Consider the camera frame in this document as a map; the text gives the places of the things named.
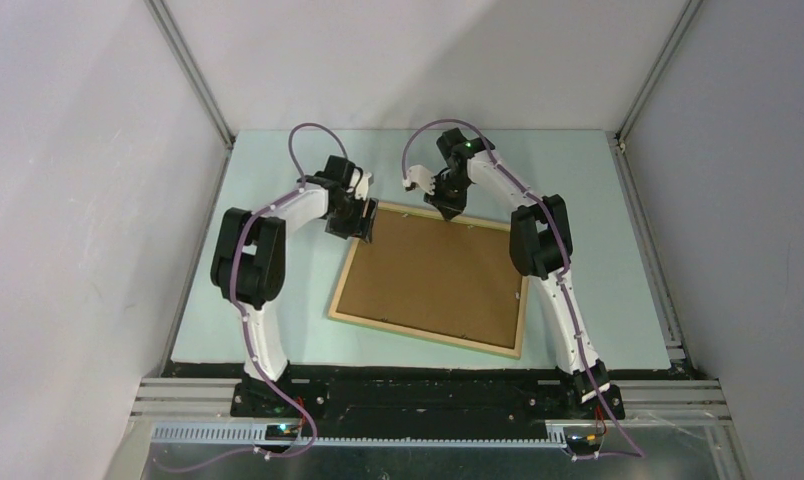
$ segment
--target white wall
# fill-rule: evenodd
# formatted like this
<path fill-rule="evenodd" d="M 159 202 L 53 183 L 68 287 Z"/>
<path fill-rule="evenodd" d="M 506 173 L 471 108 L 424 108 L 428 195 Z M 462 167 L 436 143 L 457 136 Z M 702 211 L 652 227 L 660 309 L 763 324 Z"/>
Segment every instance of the white wall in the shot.
<path fill-rule="evenodd" d="M 627 142 L 758 479 L 804 478 L 804 0 L 706 2 Z"/>
<path fill-rule="evenodd" d="M 616 130 L 685 0 L 169 3 L 235 129 Z"/>
<path fill-rule="evenodd" d="M 223 147 L 142 1 L 0 1 L 0 478 L 100 478 Z"/>

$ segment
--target aluminum frame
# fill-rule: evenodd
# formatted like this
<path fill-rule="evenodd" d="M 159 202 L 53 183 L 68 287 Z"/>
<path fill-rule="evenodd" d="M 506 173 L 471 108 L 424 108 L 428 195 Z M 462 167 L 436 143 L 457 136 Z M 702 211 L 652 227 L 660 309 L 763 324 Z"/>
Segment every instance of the aluminum frame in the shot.
<path fill-rule="evenodd" d="M 178 66 L 181 67 L 181 71 L 184 72 L 184 75 L 187 76 L 190 87 L 193 88 L 193 92 L 205 109 L 205 113 L 214 124 L 214 128 L 216 128 L 222 143 L 225 145 L 225 148 L 231 150 L 234 146 L 234 133 L 228 127 L 228 123 L 225 121 L 225 117 L 216 103 L 214 94 L 211 92 L 210 87 L 208 87 L 208 82 L 205 80 L 204 75 L 202 75 L 201 70 L 199 70 L 199 65 L 196 64 L 196 60 L 193 59 L 193 55 L 190 53 L 190 47 L 187 46 L 184 36 L 181 35 L 181 30 L 178 28 L 178 24 L 175 22 L 175 18 L 173 18 L 169 7 L 166 5 L 166 1 L 146 0 L 146 5 L 149 7 L 149 11 L 152 13 L 152 18 L 155 20 L 155 23 L 157 23 L 158 27 L 161 29 L 161 33 L 163 33 L 164 40 L 166 40 L 167 45 L 169 45 L 169 49 L 172 50 L 175 61 L 178 63 Z"/>
<path fill-rule="evenodd" d="M 178 338 L 178 329 L 181 327 L 181 318 L 184 316 L 184 310 L 187 308 L 187 299 L 190 296 L 190 289 L 193 287 L 193 279 L 196 278 L 196 270 L 199 268 L 199 260 L 202 257 L 202 249 L 205 246 L 205 238 L 207 238 L 208 230 L 211 228 L 211 221 L 214 218 L 216 203 L 219 199 L 219 194 L 222 191 L 222 185 L 225 183 L 225 174 L 228 171 L 228 164 L 230 162 L 231 150 L 229 149 L 222 161 L 222 168 L 220 168 L 219 172 L 217 172 L 217 186 L 214 189 L 213 195 L 211 195 L 208 211 L 205 214 L 205 226 L 199 233 L 199 237 L 196 239 L 196 246 L 193 249 L 193 258 L 195 261 L 193 262 L 190 271 L 187 273 L 187 278 L 184 279 L 184 285 L 181 288 L 181 297 L 179 299 L 178 308 L 176 308 L 175 315 L 172 318 L 169 333 L 167 334 L 166 344 L 164 346 L 164 352 L 161 354 L 161 359 L 158 362 L 155 371 L 153 372 L 154 375 L 160 375 L 164 371 L 164 368 L 166 368 L 167 362 L 169 362 L 170 356 L 172 355 L 172 348 L 175 346 L 175 341 Z"/>
<path fill-rule="evenodd" d="M 160 428 L 193 428 L 212 433 L 185 435 L 187 443 L 229 443 L 243 445 L 278 445 L 279 441 L 265 441 L 263 435 L 252 434 L 265 429 L 267 424 L 279 424 L 287 419 L 272 418 L 232 418 L 229 415 L 234 385 L 238 379 L 144 379 L 137 392 L 129 418 L 126 441 L 132 446 L 123 445 L 118 450 L 112 470 L 129 471 L 129 465 L 139 465 L 142 472 L 153 436 Z M 732 424 L 726 399 L 716 380 L 648 380 L 618 381 L 623 394 L 626 419 L 621 423 L 626 428 L 702 427 L 705 432 L 711 455 L 714 459 L 718 478 L 737 480 L 751 478 L 743 458 L 740 444 Z M 343 447 L 410 447 L 418 446 L 476 446 L 476 447 L 532 447 L 556 448 L 563 440 L 565 430 L 571 428 L 593 427 L 593 420 L 551 419 L 547 427 L 554 433 L 554 440 L 535 441 L 379 441 L 360 438 L 324 438 L 319 443 L 326 446 Z M 223 432 L 245 430 L 248 436 L 238 441 L 215 441 L 214 436 Z M 208 436 L 211 441 L 205 442 Z M 180 442 L 180 438 L 166 439 L 168 443 Z"/>
<path fill-rule="evenodd" d="M 664 271 L 661 268 L 661 259 L 655 247 L 646 211 L 643 208 L 643 203 L 635 186 L 634 175 L 621 148 L 621 143 L 613 132 L 606 132 L 606 136 L 611 150 L 611 158 L 614 161 L 617 176 L 620 179 L 620 186 L 623 189 L 623 197 L 626 200 L 629 218 L 632 220 L 632 230 L 635 232 L 638 250 L 649 280 L 649 290 L 658 313 L 658 320 L 661 323 L 661 333 L 664 335 L 667 354 L 670 357 L 670 361 L 675 365 L 690 358 L 685 346 L 682 327 L 679 325 L 676 307 L 670 298 L 670 289 L 667 285 Z"/>
<path fill-rule="evenodd" d="M 697 13 L 699 13 L 703 1 L 704 0 L 688 0 L 685 6 L 682 7 L 682 12 L 679 14 L 676 24 L 670 31 L 670 35 L 667 36 L 664 47 L 662 47 L 661 52 L 658 53 L 658 58 L 656 58 L 655 62 L 652 64 L 652 68 L 650 68 L 643 85 L 641 85 L 638 94 L 635 96 L 635 99 L 632 100 L 631 106 L 629 106 L 626 118 L 623 119 L 620 129 L 617 131 L 620 139 L 627 139 L 632 132 L 632 128 L 640 117 L 644 105 L 646 105 L 647 100 L 650 95 L 652 95 L 653 90 L 655 90 L 655 86 L 670 65 L 670 60 L 672 60 L 673 55 L 676 53 L 676 50 L 678 50 L 685 34 L 690 30 L 691 24 L 696 18 Z"/>

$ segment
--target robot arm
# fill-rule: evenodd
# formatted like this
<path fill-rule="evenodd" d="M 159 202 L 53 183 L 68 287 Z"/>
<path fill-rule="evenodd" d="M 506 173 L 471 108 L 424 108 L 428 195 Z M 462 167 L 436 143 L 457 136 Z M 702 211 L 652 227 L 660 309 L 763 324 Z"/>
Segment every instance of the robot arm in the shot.
<path fill-rule="evenodd" d="M 243 253 L 237 275 L 237 300 L 248 315 L 243 318 L 248 351 L 257 352 L 257 365 L 273 381 L 287 367 L 281 346 L 276 307 L 284 284 L 285 244 L 309 221 L 327 219 L 326 232 L 370 242 L 378 202 L 367 198 L 371 175 L 341 157 L 331 156 L 325 170 L 308 176 L 304 188 L 279 199 L 269 207 L 268 215 L 252 224 L 244 248 L 255 245 L 255 252 Z M 216 252 L 211 266 L 211 281 L 229 299 L 229 279 L 234 264 L 240 232 L 252 212 L 229 209 L 223 216 Z M 245 372 L 263 379 L 256 362 L 247 358 Z"/>
<path fill-rule="evenodd" d="M 587 382 L 587 374 L 594 375 L 602 392 L 608 390 L 610 384 L 605 365 L 599 360 L 585 329 L 573 291 L 572 272 L 556 273 L 564 262 L 546 215 L 533 198 L 518 188 L 516 175 L 489 144 L 497 163 L 491 161 L 485 141 L 488 140 L 467 140 L 457 128 L 445 132 L 437 144 L 447 168 L 435 175 L 422 165 L 415 165 L 408 169 L 403 184 L 408 190 L 421 188 L 425 192 L 425 201 L 437 208 L 447 221 L 463 212 L 467 204 L 467 188 L 471 184 L 483 187 L 512 212 L 511 261 L 520 274 L 532 277 L 531 284 L 540 296 L 544 319 L 553 335 L 556 361 L 564 374 L 564 383 L 576 393 L 579 403 L 584 403 L 596 395 Z M 568 254 L 572 254 L 570 225 L 563 199 L 553 195 L 540 200 L 551 212 Z M 565 292 L 569 295 L 569 304 Z M 586 372 L 581 361 L 578 342 L 583 343 L 590 372 Z"/>

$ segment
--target purple cable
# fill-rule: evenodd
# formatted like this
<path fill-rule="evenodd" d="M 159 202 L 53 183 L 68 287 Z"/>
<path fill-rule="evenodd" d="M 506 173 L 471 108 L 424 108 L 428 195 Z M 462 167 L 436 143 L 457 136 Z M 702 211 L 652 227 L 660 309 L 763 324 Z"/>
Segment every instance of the purple cable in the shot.
<path fill-rule="evenodd" d="M 524 196 L 530 198 L 534 201 L 540 209 L 543 211 L 544 216 L 546 217 L 546 221 L 549 223 L 549 227 L 552 229 L 552 234 L 555 236 L 555 242 L 558 244 L 558 250 L 561 253 L 561 259 L 564 262 L 564 268 L 561 269 L 560 272 L 556 273 L 556 279 L 558 285 L 561 287 L 561 293 L 564 295 L 564 299 L 567 302 L 567 309 L 570 311 L 570 317 L 573 321 L 573 330 L 575 331 L 576 337 L 580 337 L 584 332 L 581 331 L 579 328 L 579 319 L 576 315 L 575 307 L 573 307 L 573 302 L 570 300 L 570 295 L 567 291 L 567 286 L 564 284 L 564 275 L 570 271 L 570 255 L 567 253 L 567 247 L 564 245 L 564 241 L 561 239 L 561 234 L 558 232 L 558 226 L 555 224 L 555 220 L 552 217 L 552 212 L 546 208 L 544 205 L 543 200 L 541 200 L 536 195 L 532 194 L 530 189 L 520 182 L 517 177 L 511 174 L 505 167 L 499 164 L 499 161 L 493 155 L 493 150 L 490 148 L 490 143 L 485 140 L 484 134 L 482 134 L 481 130 L 476 128 L 469 122 L 465 122 L 463 120 L 453 119 L 453 118 L 444 118 L 441 120 L 435 120 L 433 122 L 429 122 L 414 132 L 411 138 L 408 139 L 408 143 L 405 144 L 404 150 L 402 150 L 402 178 L 407 180 L 408 179 L 408 149 L 411 147 L 411 144 L 414 142 L 414 139 L 423 133 L 428 128 L 431 128 L 436 125 L 444 124 L 444 123 L 456 123 L 462 125 L 464 127 L 469 128 L 472 130 L 479 138 L 483 140 L 484 148 L 487 151 L 487 156 L 490 158 L 491 163 L 496 167 L 496 169 L 505 176 L 514 186 L 517 187 L 517 190 L 520 191 Z M 582 366 L 585 367 L 585 372 L 587 373 L 588 380 L 590 380 L 591 386 L 593 386 L 594 392 L 596 392 L 597 398 L 599 398 L 599 403 L 602 404 L 602 407 L 605 409 L 605 412 L 608 414 L 608 418 L 614 423 L 614 426 L 623 435 L 623 438 L 629 443 L 629 445 L 635 450 L 634 452 L 603 452 L 598 455 L 598 457 L 613 457 L 613 456 L 625 456 L 625 457 L 637 457 L 637 458 L 646 458 L 646 452 L 641 449 L 638 444 L 632 439 L 632 437 L 628 434 L 625 428 L 620 424 L 617 420 L 617 417 L 614 416 L 614 412 L 611 410 L 611 407 L 608 406 L 608 402 L 605 400 L 605 397 L 602 396 L 602 392 L 599 390 L 599 385 L 596 382 L 596 379 L 593 378 L 593 374 L 590 371 L 590 366 L 588 365 L 587 356 L 585 355 L 585 348 L 584 342 L 576 342 L 579 346 L 579 358 L 582 361 Z M 577 460 L 594 460 L 597 456 L 595 455 L 582 455 L 576 456 Z"/>
<path fill-rule="evenodd" d="M 228 452 L 225 452 L 225 453 L 223 453 L 221 455 L 218 455 L 218 456 L 216 456 L 216 457 L 214 457 L 214 458 L 212 458 L 210 460 L 202 462 L 202 463 L 200 463 L 198 465 L 194 465 L 192 467 L 173 469 L 173 468 L 169 468 L 169 467 L 165 467 L 163 465 L 157 464 L 157 462 L 155 462 L 158 465 L 158 467 L 160 467 L 164 471 L 171 472 L 171 473 L 191 472 L 191 471 L 197 470 L 199 468 L 204 468 L 204 467 L 206 467 L 206 466 L 208 466 L 208 465 L 210 465 L 210 464 L 212 464 L 212 463 L 214 463 L 216 461 L 219 461 L 219 460 L 221 460 L 221 459 L 223 459 L 225 457 L 228 457 L 230 455 L 234 455 L 234 454 L 237 454 L 237 453 L 256 451 L 255 449 L 257 449 L 257 451 L 259 451 L 259 452 L 264 453 L 264 455 L 266 457 L 270 457 L 270 458 L 295 457 L 297 455 L 301 455 L 301 454 L 305 453 L 306 451 L 308 451 L 308 449 L 310 449 L 314 445 L 314 443 L 316 443 L 316 441 L 317 441 L 317 424 L 314 421 L 314 417 L 312 417 L 311 414 L 308 413 L 308 411 L 303 406 L 299 405 L 298 402 L 296 402 L 295 400 L 290 398 L 290 396 L 288 396 L 286 393 L 281 391 L 281 389 L 278 388 L 278 386 L 275 384 L 275 382 L 273 382 L 273 380 L 269 377 L 269 375 L 267 375 L 266 372 L 264 372 L 264 369 L 261 368 L 261 364 L 260 364 L 260 360 L 258 358 L 258 354 L 255 351 L 255 348 L 252 346 L 251 332 L 249 331 L 249 320 L 247 318 L 248 313 L 246 312 L 246 309 L 243 307 L 243 305 L 237 300 L 237 269 L 238 269 L 238 267 L 240 265 L 240 257 L 243 256 L 243 246 L 246 244 L 246 238 L 249 236 L 249 230 L 251 230 L 252 225 L 255 224 L 255 222 L 258 220 L 258 218 L 260 218 L 263 215 L 266 215 L 267 213 L 271 212 L 274 208 L 280 207 L 282 204 L 293 200 L 294 198 L 296 198 L 296 196 L 299 193 L 304 191 L 305 183 L 306 183 L 305 171 L 302 169 L 302 165 L 299 164 L 299 160 L 296 158 L 296 153 L 293 151 L 293 137 L 296 135 L 296 132 L 298 132 L 299 130 L 301 130 L 303 128 L 307 128 L 307 127 L 318 128 L 318 129 L 328 133 L 329 135 L 331 135 L 331 138 L 333 138 L 334 141 L 337 142 L 337 145 L 340 146 L 340 150 L 343 152 L 343 156 L 347 157 L 347 158 L 349 157 L 349 155 L 346 153 L 346 147 L 344 147 L 343 142 L 340 141 L 340 137 L 335 135 L 335 133 L 332 132 L 329 128 L 327 128 L 327 127 L 325 127 L 323 125 L 320 125 L 319 123 L 312 123 L 312 122 L 300 123 L 299 125 L 296 125 L 295 127 L 293 127 L 292 130 L 290 130 L 290 135 L 287 137 L 287 149 L 290 152 L 290 159 L 293 160 L 293 165 L 295 165 L 296 170 L 299 171 L 299 182 L 300 182 L 299 188 L 297 188 L 297 189 L 291 191 L 290 193 L 288 193 L 288 194 L 276 199 L 271 204 L 261 208 L 260 210 L 258 210 L 254 214 L 252 214 L 252 216 L 249 217 L 249 220 L 246 222 L 246 225 L 243 226 L 243 230 L 240 231 L 240 237 L 237 240 L 237 248 L 234 251 L 234 261 L 233 261 L 233 263 L 231 265 L 231 276 L 229 277 L 229 281 L 228 281 L 228 295 L 229 295 L 229 300 L 231 300 L 231 303 L 240 312 L 240 319 L 241 319 L 241 321 L 243 323 L 243 341 L 246 344 L 246 351 L 249 353 L 249 359 L 252 361 L 252 365 L 255 367 L 255 370 L 257 370 L 258 373 L 261 375 L 261 378 L 263 378 L 264 383 L 267 384 L 267 386 L 270 388 L 270 390 L 275 392 L 276 395 L 281 397 L 281 399 L 284 400 L 285 402 L 289 403 L 300 414 L 302 414 L 303 417 L 305 417 L 305 420 L 311 426 L 311 439 L 308 441 L 308 443 L 303 448 L 300 448 L 299 450 L 296 450 L 296 451 L 293 451 L 293 452 L 291 452 L 290 450 L 287 450 L 287 451 L 282 452 L 282 453 L 275 453 L 275 452 L 270 452 L 270 451 L 264 450 L 264 449 L 262 449 L 260 447 L 241 447 L 241 448 L 237 448 L 237 449 L 234 449 L 234 450 L 229 450 Z"/>
<path fill-rule="evenodd" d="M 328 127 L 313 122 L 305 122 L 296 125 L 295 127 L 293 127 L 292 130 L 290 130 L 290 135 L 287 137 L 287 150 L 290 151 L 290 159 L 293 160 L 293 165 L 296 165 L 296 170 L 299 170 L 299 182 L 302 188 L 305 188 L 305 172 L 304 170 L 302 170 L 302 165 L 299 165 L 299 160 L 296 160 L 296 153 L 293 151 L 293 137 L 296 135 L 296 132 L 307 127 L 318 128 L 324 131 L 325 133 L 331 135 L 331 138 L 333 138 L 334 141 L 337 142 L 337 145 L 340 147 L 340 151 L 343 152 L 343 156 L 345 158 L 349 158 L 349 155 L 346 153 L 346 147 L 343 146 L 343 142 L 340 141 L 340 137 L 335 135 L 335 133 L 332 132 L 331 129 L 329 129 Z"/>
<path fill-rule="evenodd" d="M 538 205 L 540 205 L 541 210 L 543 210 L 544 216 L 546 216 L 546 221 L 549 223 L 550 228 L 552 228 L 552 233 L 555 235 L 555 243 L 558 244 L 558 251 L 561 253 L 561 259 L 564 262 L 564 272 L 568 272 L 570 270 L 570 255 L 567 254 L 567 247 L 564 245 L 564 240 L 561 239 L 561 235 L 558 234 L 558 227 L 555 226 L 555 220 L 552 217 L 552 213 L 549 211 L 548 208 L 543 204 L 543 201 L 534 195 L 531 194 L 528 187 L 523 185 L 520 180 L 517 179 L 514 175 L 511 174 L 507 169 L 505 169 L 502 165 L 499 164 L 499 161 L 493 155 L 493 149 L 490 148 L 490 142 L 484 141 L 485 136 L 476 128 L 475 125 L 465 122 L 463 120 L 458 120 L 456 118 L 442 118 L 440 120 L 435 120 L 433 122 L 429 122 L 414 132 L 411 135 L 411 138 L 408 139 L 408 143 L 405 144 L 405 148 L 402 150 L 402 178 L 407 180 L 408 179 L 408 149 L 411 147 L 411 144 L 414 143 L 414 139 L 417 138 L 421 133 L 426 131 L 427 129 L 434 127 L 436 125 L 441 125 L 444 123 L 456 123 L 458 125 L 464 126 L 469 128 L 473 131 L 479 138 L 483 140 L 485 151 L 487 152 L 487 156 L 490 158 L 490 162 L 502 173 L 523 195 L 531 198 L 535 201 Z"/>

